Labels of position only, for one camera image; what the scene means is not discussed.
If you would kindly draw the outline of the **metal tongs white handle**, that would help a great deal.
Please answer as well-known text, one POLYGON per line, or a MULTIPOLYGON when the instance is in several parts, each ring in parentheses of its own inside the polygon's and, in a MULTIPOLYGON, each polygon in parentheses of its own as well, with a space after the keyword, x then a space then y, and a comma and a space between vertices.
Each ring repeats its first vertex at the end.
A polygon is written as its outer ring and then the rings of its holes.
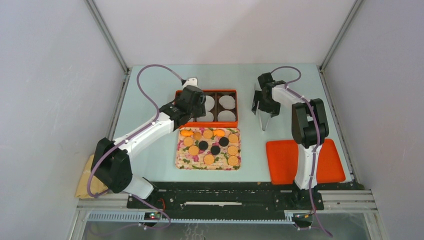
MULTIPOLYGON (((260 85, 258 83, 256 83, 254 85, 254 91, 255 90, 261 90, 260 85)), ((271 119, 278 116, 279 114, 270 114, 270 113, 266 113, 264 111, 257 110, 256 116, 258 116, 259 118, 259 125, 261 127, 262 131, 265 131, 267 129, 268 124, 270 123, 271 119)))

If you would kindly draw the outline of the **orange cookie tin box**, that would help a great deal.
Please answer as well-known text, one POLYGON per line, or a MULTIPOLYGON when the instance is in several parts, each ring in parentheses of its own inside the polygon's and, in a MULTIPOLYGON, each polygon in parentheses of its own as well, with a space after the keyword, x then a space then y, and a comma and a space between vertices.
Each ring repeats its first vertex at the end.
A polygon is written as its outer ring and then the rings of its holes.
POLYGON ((239 125, 238 120, 238 99, 237 99, 237 91, 235 89, 205 89, 203 90, 204 94, 206 96, 211 96, 215 100, 214 108, 210 111, 214 115, 213 122, 198 122, 197 118, 192 118, 189 120, 188 123, 180 126, 180 128, 183 127, 193 127, 193 128, 237 128, 239 125), (236 116, 236 121, 218 121, 217 116, 218 113, 224 110, 224 109, 218 102, 219 98, 222 96, 232 96, 235 99, 236 106, 234 109, 231 109, 229 111, 232 111, 236 116))

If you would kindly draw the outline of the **floral rectangular tray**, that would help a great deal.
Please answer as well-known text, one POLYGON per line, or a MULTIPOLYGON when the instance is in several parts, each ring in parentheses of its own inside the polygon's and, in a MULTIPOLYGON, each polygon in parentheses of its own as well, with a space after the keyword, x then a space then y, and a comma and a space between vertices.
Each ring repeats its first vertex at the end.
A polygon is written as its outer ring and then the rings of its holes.
POLYGON ((176 146, 176 157, 175 157, 175 166, 180 170, 212 170, 212 171, 237 171, 241 168, 241 132, 238 128, 212 128, 212 127, 183 127, 178 131, 178 139, 176 146), (239 141, 237 143, 229 142, 228 146, 222 147, 219 145, 219 140, 221 137, 214 136, 211 139, 202 138, 201 140, 195 140, 193 135, 190 136, 194 139, 194 143, 192 146, 197 146, 200 141, 208 142, 208 149, 205 151, 199 150, 197 156, 192 156, 189 154, 189 147, 184 146, 183 140, 186 136, 182 136, 180 134, 181 130, 189 130, 193 132, 201 132, 203 134, 204 130, 216 130, 221 129, 225 131, 225 136, 228 138, 230 134, 236 134, 239 137, 239 141), (211 165, 206 165, 203 162, 203 158, 205 155, 211 155, 210 149, 212 146, 219 146, 221 148, 221 152, 218 155, 214 155, 215 162, 211 165), (236 146, 238 150, 238 154, 236 155, 239 159, 239 164, 237 166, 231 166, 228 164, 228 158, 230 155, 228 154, 228 147, 236 146))

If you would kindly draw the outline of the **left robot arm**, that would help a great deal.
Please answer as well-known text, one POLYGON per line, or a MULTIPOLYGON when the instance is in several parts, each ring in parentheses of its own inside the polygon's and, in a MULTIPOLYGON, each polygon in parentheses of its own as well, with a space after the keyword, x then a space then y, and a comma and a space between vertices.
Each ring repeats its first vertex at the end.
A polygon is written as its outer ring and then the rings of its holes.
POLYGON ((188 123, 189 119, 206 115, 206 95, 196 85, 187 85, 171 102, 156 108, 156 114, 133 131, 114 140, 98 141, 86 190, 97 198, 100 193, 91 190, 93 178, 97 178, 113 193, 128 193, 138 197, 145 208, 153 208, 158 202, 154 185, 146 178, 133 174, 132 163, 149 145, 188 123))

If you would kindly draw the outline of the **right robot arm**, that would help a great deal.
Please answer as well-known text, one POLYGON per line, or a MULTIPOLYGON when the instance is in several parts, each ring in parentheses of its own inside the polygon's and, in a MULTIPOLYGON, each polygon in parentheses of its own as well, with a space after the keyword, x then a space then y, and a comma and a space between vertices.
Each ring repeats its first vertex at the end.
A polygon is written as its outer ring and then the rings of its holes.
POLYGON ((294 183, 300 189, 291 194, 291 204, 304 209, 311 202, 311 190, 317 185, 318 158, 329 135, 324 102, 320 98, 307 99, 289 88, 283 80, 276 81, 270 72, 261 74, 254 91, 252 112, 259 116, 259 124, 266 130, 271 118, 280 114, 282 107, 291 111, 291 135, 298 145, 298 165, 294 183))

